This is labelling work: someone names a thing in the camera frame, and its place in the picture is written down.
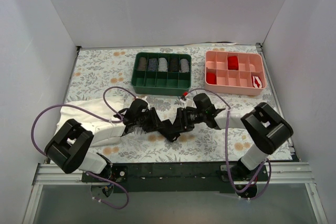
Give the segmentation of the green divided organizer tray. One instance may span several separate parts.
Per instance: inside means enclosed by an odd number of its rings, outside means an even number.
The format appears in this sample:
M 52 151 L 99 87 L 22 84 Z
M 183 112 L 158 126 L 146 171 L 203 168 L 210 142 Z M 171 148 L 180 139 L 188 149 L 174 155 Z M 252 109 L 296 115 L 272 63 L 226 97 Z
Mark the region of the green divided organizer tray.
M 146 71 L 138 71 L 140 57 L 146 57 Z M 168 61 L 168 72 L 147 71 L 150 58 L 166 58 Z M 169 72 L 169 61 L 172 58 L 179 60 L 179 72 Z M 180 72 L 180 60 L 187 59 L 190 63 L 190 71 Z M 137 94 L 179 96 L 187 92 L 192 82 L 192 58 L 188 54 L 167 54 L 159 52 L 140 52 L 136 55 L 131 78 L 131 85 Z

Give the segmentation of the black underwear beige waistband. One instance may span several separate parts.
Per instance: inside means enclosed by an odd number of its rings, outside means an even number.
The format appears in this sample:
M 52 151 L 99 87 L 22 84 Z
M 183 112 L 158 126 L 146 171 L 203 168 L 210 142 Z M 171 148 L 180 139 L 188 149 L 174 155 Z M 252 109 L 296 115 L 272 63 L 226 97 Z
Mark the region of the black underwear beige waistband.
M 169 119 L 162 121 L 162 127 L 159 129 L 159 133 L 171 143 L 180 137 L 180 133 L 173 127 Z

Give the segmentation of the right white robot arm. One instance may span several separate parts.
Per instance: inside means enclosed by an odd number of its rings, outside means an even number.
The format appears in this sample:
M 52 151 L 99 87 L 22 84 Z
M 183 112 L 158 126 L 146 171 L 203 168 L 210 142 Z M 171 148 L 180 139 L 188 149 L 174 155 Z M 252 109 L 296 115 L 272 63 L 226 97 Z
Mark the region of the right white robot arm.
M 250 112 L 231 112 L 227 108 L 215 108 L 205 93 L 193 98 L 195 107 L 178 108 L 169 133 L 177 134 L 192 131 L 195 124 L 205 123 L 209 128 L 227 130 L 228 128 L 246 129 L 253 145 L 236 165 L 228 169 L 228 174 L 242 180 L 251 180 L 257 174 L 257 167 L 272 155 L 293 135 L 290 124 L 283 119 L 268 103 L 261 102 Z

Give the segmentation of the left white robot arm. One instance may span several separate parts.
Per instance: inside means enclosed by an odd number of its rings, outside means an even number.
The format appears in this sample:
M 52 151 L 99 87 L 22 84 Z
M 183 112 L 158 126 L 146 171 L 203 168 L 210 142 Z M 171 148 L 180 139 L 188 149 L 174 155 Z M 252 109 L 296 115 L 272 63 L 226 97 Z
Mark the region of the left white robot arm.
M 171 127 L 171 122 L 160 120 L 155 108 L 143 99 L 135 98 L 127 108 L 122 105 L 118 98 L 62 104 L 57 131 L 44 153 L 66 174 L 88 170 L 98 181 L 108 181 L 111 162 L 91 152 L 91 147 L 118 142 L 138 127 L 146 133 L 158 131 L 167 137 Z

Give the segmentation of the pink divided organizer tray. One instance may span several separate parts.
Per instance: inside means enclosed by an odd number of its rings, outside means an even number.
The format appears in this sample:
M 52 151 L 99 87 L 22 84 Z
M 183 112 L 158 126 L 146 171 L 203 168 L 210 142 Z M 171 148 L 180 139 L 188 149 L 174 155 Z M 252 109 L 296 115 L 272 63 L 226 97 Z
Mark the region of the pink divided organizer tray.
M 228 70 L 228 56 L 237 56 L 239 70 Z M 206 73 L 216 74 L 216 84 L 206 82 Z M 252 76 L 259 76 L 263 87 L 254 88 Z M 257 96 L 267 87 L 264 64 L 261 55 L 246 52 L 227 52 L 210 50 L 205 55 L 205 88 L 224 93 Z

